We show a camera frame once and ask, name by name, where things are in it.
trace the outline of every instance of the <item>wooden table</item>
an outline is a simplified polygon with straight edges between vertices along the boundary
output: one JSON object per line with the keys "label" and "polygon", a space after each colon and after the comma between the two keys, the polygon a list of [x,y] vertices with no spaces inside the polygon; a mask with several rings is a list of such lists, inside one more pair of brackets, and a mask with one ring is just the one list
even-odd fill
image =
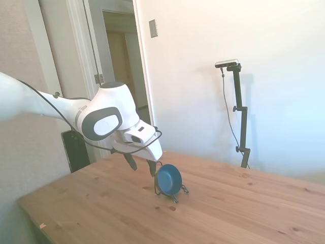
{"label": "wooden table", "polygon": [[20,204],[57,244],[325,243],[325,187],[172,152],[190,193],[156,196],[143,160],[89,165]]}

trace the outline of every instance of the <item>light switch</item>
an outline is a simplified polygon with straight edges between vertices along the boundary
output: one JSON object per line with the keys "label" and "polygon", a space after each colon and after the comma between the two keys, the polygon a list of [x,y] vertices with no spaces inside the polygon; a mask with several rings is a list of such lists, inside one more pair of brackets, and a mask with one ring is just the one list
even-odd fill
{"label": "light switch", "polygon": [[157,25],[155,19],[149,21],[149,27],[150,27],[151,38],[157,37],[158,32],[157,32]]}

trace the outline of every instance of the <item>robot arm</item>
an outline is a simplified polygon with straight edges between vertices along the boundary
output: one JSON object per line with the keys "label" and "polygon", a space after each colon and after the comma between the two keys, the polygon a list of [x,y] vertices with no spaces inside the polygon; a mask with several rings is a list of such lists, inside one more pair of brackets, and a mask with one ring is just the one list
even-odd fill
{"label": "robot arm", "polygon": [[162,156],[155,128],[139,119],[132,95],[125,84],[104,83],[91,101],[65,99],[34,91],[28,84],[0,72],[0,121],[23,113],[63,119],[37,92],[85,138],[100,141],[109,137],[113,150],[126,154],[128,162],[128,153],[137,150],[134,155],[148,161],[157,161]]}

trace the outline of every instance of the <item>door frame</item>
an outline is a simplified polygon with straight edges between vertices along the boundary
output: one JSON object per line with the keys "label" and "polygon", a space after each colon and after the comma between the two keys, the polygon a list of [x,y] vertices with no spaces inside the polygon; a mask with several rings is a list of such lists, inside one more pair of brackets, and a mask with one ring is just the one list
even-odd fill
{"label": "door frame", "polygon": [[[91,18],[87,18],[87,16],[90,16],[89,3],[88,0],[84,0],[84,3],[82,0],[66,0],[66,2],[67,2],[68,13],[71,20],[75,41],[76,41],[76,48],[79,56],[79,61],[81,64],[81,70],[83,73],[84,82],[86,84],[87,95],[89,98],[92,99],[99,89],[99,85],[95,83],[94,75],[97,73],[97,70],[100,74],[102,74],[102,67],[101,67],[99,51],[95,39],[92,20]],[[150,88],[147,59],[144,55],[145,44],[142,41],[143,40],[142,28],[139,24],[140,22],[139,22],[137,1],[134,0],[133,2],[134,2],[133,3],[134,16],[136,19],[150,121],[151,124],[154,126],[156,125],[156,121],[155,121],[154,110],[153,110],[153,100],[152,100],[152,92]],[[101,8],[101,12],[103,11],[116,13],[116,11],[110,10],[109,8]],[[103,23],[102,27],[104,28],[103,31],[105,31],[106,33],[103,15],[102,15],[102,23]],[[98,141],[98,145],[101,147],[108,147],[108,148],[112,147],[108,140]],[[101,150],[102,157],[106,157],[108,155],[110,155],[109,151]]]}

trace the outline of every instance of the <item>open door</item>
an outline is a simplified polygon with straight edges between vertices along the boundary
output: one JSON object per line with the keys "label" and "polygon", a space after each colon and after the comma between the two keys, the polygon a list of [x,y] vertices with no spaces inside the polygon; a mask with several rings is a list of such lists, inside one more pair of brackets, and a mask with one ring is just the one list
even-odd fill
{"label": "open door", "polygon": [[140,119],[153,124],[133,2],[83,0],[83,8],[98,77],[96,82],[125,83],[133,95]]}

